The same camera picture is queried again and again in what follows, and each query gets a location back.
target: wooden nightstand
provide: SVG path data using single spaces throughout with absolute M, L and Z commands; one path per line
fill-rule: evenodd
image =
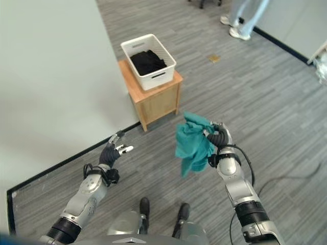
M 183 78 L 177 71 L 175 71 L 172 81 L 144 91 L 131 71 L 127 60 L 119 61 L 119 67 L 144 131 L 147 131 L 149 123 L 168 113 L 178 113 L 180 86 Z

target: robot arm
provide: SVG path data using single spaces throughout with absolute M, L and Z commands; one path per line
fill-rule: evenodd
M 275 224 L 263 208 L 261 201 L 252 185 L 244 178 L 239 157 L 235 154 L 232 138 L 224 124 L 212 122 L 218 134 L 205 136 L 217 148 L 217 154 L 209 158 L 209 163 L 217 169 L 223 179 L 227 195 L 242 226 L 244 239 L 248 243 L 279 244 L 284 241 Z
M 84 166 L 84 181 L 78 192 L 69 200 L 57 222 L 40 241 L 47 244 L 69 244 L 76 240 L 93 216 L 99 202 L 106 196 L 111 183 L 119 180 L 118 171 L 113 169 L 113 163 L 124 153 L 133 149 L 132 146 L 115 143 L 123 136 L 122 131 L 113 135 L 100 155 L 98 166 Z

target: black baseboard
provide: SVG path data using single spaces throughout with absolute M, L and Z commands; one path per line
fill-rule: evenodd
M 253 29 L 254 32 L 258 33 L 259 35 L 263 36 L 264 38 L 268 39 L 272 43 L 276 44 L 278 47 L 284 49 L 286 52 L 290 53 L 293 55 L 295 58 L 299 59 L 300 61 L 304 62 L 307 65 L 308 58 L 300 54 L 298 51 L 295 51 L 291 47 L 288 47 L 286 44 L 282 43 L 278 39 L 274 38 L 273 36 L 269 35 L 268 33 L 264 32 L 258 27 L 254 27 Z
M 137 122 L 137 123 L 135 123 L 135 124 L 133 124 L 133 125 L 125 128 L 123 131 L 124 132 L 128 132 L 129 130 L 131 130 L 131 129 L 139 126 L 139 125 L 141 125 L 141 123 L 140 122 Z M 75 160 L 75 159 L 83 156 L 84 154 L 86 154 L 86 153 L 94 150 L 95 148 L 97 148 L 97 147 L 105 144 L 109 140 L 109 138 L 110 137 L 108 137 L 108 138 L 106 138 L 104 140 L 101 140 L 99 143 L 96 143 L 95 145 L 93 145 L 93 146 L 91 146 L 91 147 L 89 147 L 89 148 L 81 151 L 80 153 L 77 153 L 76 155 L 74 155 L 72 157 L 69 157 L 68 159 L 66 159 L 66 160 L 64 160 L 64 161 L 62 161 L 62 162 L 60 162 L 60 163 L 58 163 L 58 164 L 56 164 L 56 165 L 48 168 L 47 170 L 45 170 L 45 171 L 43 171 L 43 172 L 41 172 L 41 173 L 39 173 L 39 174 L 37 174 L 37 175 L 29 178 L 28 180 L 26 180 L 26 181 L 24 181 L 24 182 L 22 182 L 22 183 L 20 183 L 20 184 L 18 184 L 16 186 L 14 186 L 13 188 L 7 190 L 7 211 L 8 211 L 8 225 L 9 225 L 9 232 L 10 232 L 10 234 L 16 234 L 15 218 L 14 218 L 14 210 L 13 210 L 13 202 L 12 202 L 12 193 L 14 191 L 17 191 L 17 190 L 21 189 L 22 187 L 28 185 L 32 181 L 37 180 L 38 178 L 40 178 L 40 177 L 42 177 L 42 176 L 44 176 L 44 175 L 52 172 L 53 170 L 55 170 L 57 168 L 60 168 L 60 167 L 64 166 L 65 164 L 67 164 L 67 163 L 69 163 L 69 162 L 71 162 L 71 161 L 73 161 L 73 160 Z

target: white sneaker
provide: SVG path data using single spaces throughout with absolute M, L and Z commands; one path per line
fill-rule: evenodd
M 250 35 L 247 35 L 247 36 L 242 36 L 240 33 L 239 33 L 239 30 L 235 27 L 231 27 L 229 29 L 229 34 L 230 36 L 234 37 L 234 38 L 239 38 L 239 39 L 242 39 L 244 41 L 247 41 L 251 38 Z
M 239 26 L 239 22 L 237 21 L 234 24 L 229 23 L 229 16 L 228 14 L 223 14 L 222 16 L 220 16 L 220 22 L 224 25 L 229 25 L 231 27 L 238 27 Z

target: green towel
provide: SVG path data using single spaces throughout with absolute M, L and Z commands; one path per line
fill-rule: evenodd
M 203 130 L 214 133 L 214 127 L 201 116 L 189 112 L 184 113 L 185 124 L 177 125 L 175 156 L 182 158 L 181 174 L 183 177 L 189 171 L 203 171 L 208 163 L 208 157 L 214 152 L 215 147 L 203 135 Z

